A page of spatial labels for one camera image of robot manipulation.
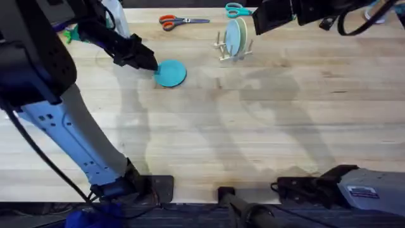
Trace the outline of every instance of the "wooden table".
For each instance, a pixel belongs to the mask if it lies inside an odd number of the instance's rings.
[[[214,202],[218,186],[276,201],[269,182],[320,175],[338,164],[405,172],[405,31],[395,15],[357,37],[291,22],[262,36],[245,17],[252,56],[219,62],[224,9],[127,9],[130,29],[158,61],[177,59],[185,82],[165,89],[153,73],[119,67],[99,48],[68,45],[77,84],[113,144],[143,174],[172,174],[176,202]],[[165,32],[164,14],[209,18]],[[348,16],[347,29],[364,22]],[[84,191],[85,175],[32,125],[29,132]],[[2,118],[1,201],[81,201]]]

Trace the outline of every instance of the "green object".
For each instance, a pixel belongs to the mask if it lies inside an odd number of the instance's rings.
[[[66,41],[67,44],[70,44],[72,41],[82,41],[80,36],[78,35],[78,25],[76,25],[73,29],[66,28],[63,32],[63,35],[68,38]]]
[[[225,9],[227,10],[227,16],[229,18],[237,18],[238,16],[252,15],[252,11],[243,7],[243,5],[241,5],[239,3],[228,3],[225,6]]]

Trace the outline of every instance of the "black cable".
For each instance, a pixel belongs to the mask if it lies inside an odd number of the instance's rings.
[[[374,25],[382,16],[384,16],[394,5],[398,2],[398,0],[388,0],[366,23],[362,26],[357,28],[356,30],[347,33],[344,28],[344,21],[346,15],[357,8],[357,2],[352,4],[351,6],[347,7],[346,10],[339,16],[338,23],[337,23],[337,30],[339,31],[340,35],[358,35],[365,30],[369,29],[372,25]]]
[[[15,117],[13,110],[11,109],[10,104],[4,100],[0,96],[0,107],[4,109],[6,112],[8,118],[11,120],[13,125],[17,128],[19,133],[23,136],[23,138],[28,142],[28,144],[31,146],[31,148],[38,154],[38,156],[54,171],[58,176],[60,176],[71,188],[73,188],[76,193],[88,204],[90,207],[92,207],[95,211],[101,212],[107,216],[113,217],[115,219],[136,219],[137,217],[140,217],[144,215],[147,212],[150,212],[151,210],[157,208],[159,206],[159,203],[157,205],[154,205],[150,208],[147,208],[143,212],[140,212],[137,215],[133,215],[130,217],[122,217],[122,216],[117,216],[113,215],[111,213],[105,212],[103,209],[98,208],[96,205],[93,204],[91,199],[88,199],[86,195],[83,193],[83,191],[68,177],[66,176],[65,173],[63,173],[46,155],[45,153],[38,147],[38,145],[35,143],[35,141],[31,138],[29,133],[25,130],[23,125],[20,123],[19,119]]]
[[[308,220],[308,221],[311,221],[311,222],[314,222],[314,223],[317,223],[317,224],[324,225],[325,227],[338,228],[338,227],[335,226],[335,225],[331,225],[331,224],[328,224],[328,223],[326,223],[326,222],[322,222],[322,221],[319,221],[319,220],[316,220],[316,219],[307,217],[307,216],[305,216],[305,215],[300,215],[300,214],[298,214],[298,213],[292,212],[292,211],[290,211],[290,210],[288,210],[288,209],[284,209],[284,208],[282,208],[282,207],[280,207],[280,206],[277,206],[277,205],[268,205],[268,206],[272,206],[272,207],[276,208],[277,210],[280,210],[280,211],[282,211],[282,212],[288,213],[288,214],[290,214],[290,215],[294,215],[294,216],[299,217],[299,218],[302,218],[302,219],[304,219],[304,220]]]

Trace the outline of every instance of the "teal plate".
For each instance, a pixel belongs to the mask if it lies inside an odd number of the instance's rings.
[[[180,85],[187,76],[187,70],[183,63],[177,60],[165,60],[159,64],[154,73],[155,81],[164,87],[175,87]]]

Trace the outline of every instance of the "teal-handled scissors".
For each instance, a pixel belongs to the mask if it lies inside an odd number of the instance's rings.
[[[239,3],[228,3],[225,6],[225,9],[228,11],[227,16],[229,18],[237,18],[238,16],[252,15],[252,11],[250,11],[247,8],[243,7],[243,5],[241,5]]]
[[[178,18],[174,15],[165,15],[159,18],[159,23],[162,24],[164,31],[172,31],[176,26],[184,25],[185,23],[209,23],[206,19],[190,19]]]

